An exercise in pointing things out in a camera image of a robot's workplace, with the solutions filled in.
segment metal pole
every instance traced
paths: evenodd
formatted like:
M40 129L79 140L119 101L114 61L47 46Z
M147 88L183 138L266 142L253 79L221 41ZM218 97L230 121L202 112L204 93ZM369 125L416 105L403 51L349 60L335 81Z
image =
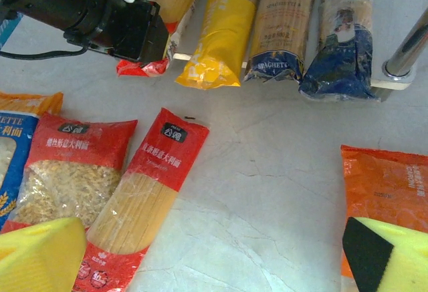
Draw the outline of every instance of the metal pole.
M428 41L428 8L404 39L392 58L384 64L384 72L394 80L404 78Z

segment spaghetti package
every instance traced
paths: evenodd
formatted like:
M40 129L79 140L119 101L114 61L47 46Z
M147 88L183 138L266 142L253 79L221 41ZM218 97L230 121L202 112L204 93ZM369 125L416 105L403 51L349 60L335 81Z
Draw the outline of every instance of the spaghetti package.
M167 217L208 136L162 109L88 231L74 291L123 292Z
M208 0L196 52L177 83L207 90L240 86L257 0Z
M428 156L342 146L347 218L428 233ZM342 290L356 287L342 256Z
M314 0L260 0L245 80L302 80Z
M198 0L153 0L160 5L159 15L165 22L171 39L167 46L165 58L147 65L132 63L122 60L117 65L118 75L155 77L166 72L169 64L174 59L174 54L180 44L181 37L195 12L195 4Z
M63 94L9 95L0 92L0 229L15 208L39 115L61 110Z
M87 123L44 114L4 231L79 217L89 227L119 184L137 121Z
M318 54L300 92L313 99L375 100L372 75L372 0L324 0Z

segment blue pasta package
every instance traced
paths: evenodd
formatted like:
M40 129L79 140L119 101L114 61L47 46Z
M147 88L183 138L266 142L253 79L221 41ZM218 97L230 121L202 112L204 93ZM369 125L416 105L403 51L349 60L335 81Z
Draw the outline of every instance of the blue pasta package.
M16 206L38 117L45 112L57 114L62 99L62 93L40 96L0 92L0 229Z
M324 0L318 53L300 83L316 100L379 100L370 91L372 0Z
M9 39L18 23L22 19L22 14L18 13L18 16L14 20L4 20L0 25L0 49L3 48L6 41Z

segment yellow sponge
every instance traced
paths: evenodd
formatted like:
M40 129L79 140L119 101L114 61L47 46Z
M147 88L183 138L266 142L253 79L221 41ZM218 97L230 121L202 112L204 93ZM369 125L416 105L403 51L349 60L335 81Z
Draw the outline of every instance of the yellow sponge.
M351 217L342 241L360 292L428 291L428 234Z
M0 235L0 291L70 292L86 249L78 218Z

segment orange bag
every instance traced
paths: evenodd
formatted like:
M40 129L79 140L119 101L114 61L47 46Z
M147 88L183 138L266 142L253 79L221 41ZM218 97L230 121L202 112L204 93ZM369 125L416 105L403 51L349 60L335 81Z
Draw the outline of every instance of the orange bag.
M342 146L347 216L428 233L428 156ZM344 253L342 275L352 277Z

